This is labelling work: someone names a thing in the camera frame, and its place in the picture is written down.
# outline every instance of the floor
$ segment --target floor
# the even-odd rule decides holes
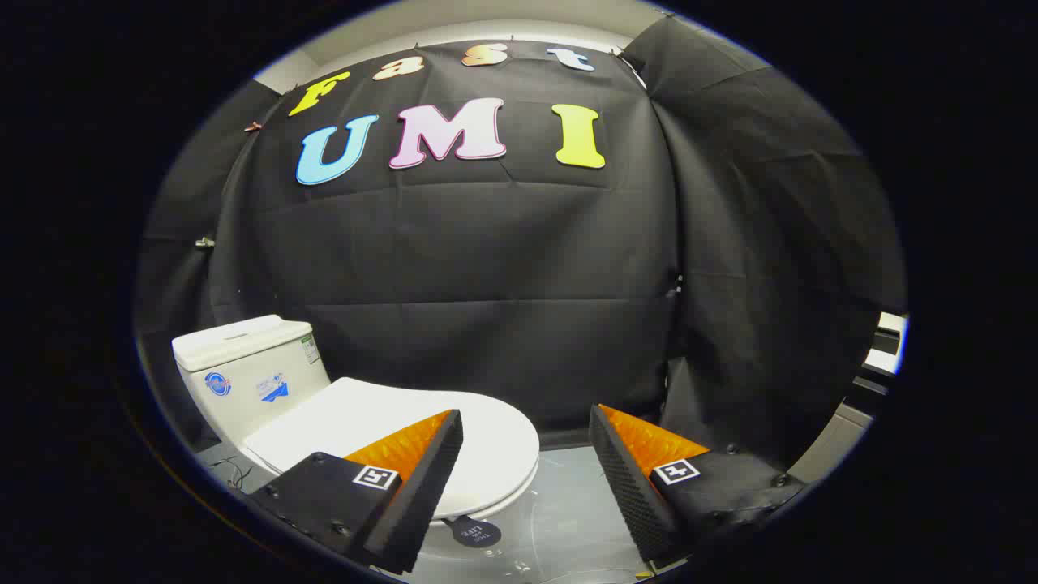
[[[219,480],[238,482],[245,493],[274,478],[223,444],[198,456]],[[388,576],[409,583],[459,584],[630,584],[645,578],[651,568],[638,556],[594,449],[540,456],[529,499],[522,503],[528,532],[503,533],[498,545],[468,559],[424,551],[412,573]]]

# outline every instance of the toilet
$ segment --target toilet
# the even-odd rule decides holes
[[[331,382],[309,324],[276,315],[179,337],[172,349],[184,384],[220,440],[274,475],[313,452],[347,456],[444,410],[461,411],[464,443],[421,554],[486,553],[457,543],[441,520],[488,521],[501,530],[501,545],[529,531],[540,441],[512,406],[468,392]]]

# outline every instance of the letter m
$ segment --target letter m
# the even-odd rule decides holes
[[[443,160],[464,134],[461,146],[455,155],[461,159],[497,158],[504,154],[504,144],[497,140],[497,110],[504,101],[497,98],[481,98],[467,102],[447,121],[440,110],[432,105],[419,105],[400,112],[404,120],[404,137],[400,150],[389,160],[390,168],[417,166],[426,160],[419,149],[419,141],[425,140],[429,151],[436,160]]]

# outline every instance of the toilet seat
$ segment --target toilet seat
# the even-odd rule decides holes
[[[540,440],[515,408],[466,392],[404,390],[344,378],[244,440],[275,474],[317,451],[347,456],[405,426],[459,410],[464,443],[433,516],[489,517],[522,494],[537,472]]]

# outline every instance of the black cloth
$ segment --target black cloth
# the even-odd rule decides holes
[[[825,110],[747,51],[661,19],[626,47],[674,161],[687,359],[661,424],[788,469],[832,416],[880,310],[906,308],[885,193]]]
[[[252,80],[217,108],[170,166],[144,227],[134,307],[138,353],[159,404],[195,449],[213,444],[215,435],[181,380],[170,343],[216,324],[209,299],[212,251],[195,241],[215,234],[227,173],[249,138],[245,128],[279,99]]]
[[[354,64],[291,117],[306,86],[285,94],[228,177],[209,273],[217,323],[269,313],[310,323],[332,379],[486,394],[542,437],[585,428],[593,404],[658,412],[677,220],[652,105],[613,55],[579,49],[596,67],[583,72],[547,53],[558,45],[509,41],[504,62],[463,65],[481,43],[494,41]],[[412,55],[425,68],[372,80]],[[389,167],[401,110],[431,104],[450,118],[477,98],[504,101],[504,156]],[[598,112],[604,168],[555,159],[553,104]],[[316,186],[296,180],[306,135],[339,128],[329,162],[343,152],[344,126],[370,114],[379,119],[352,169]]]

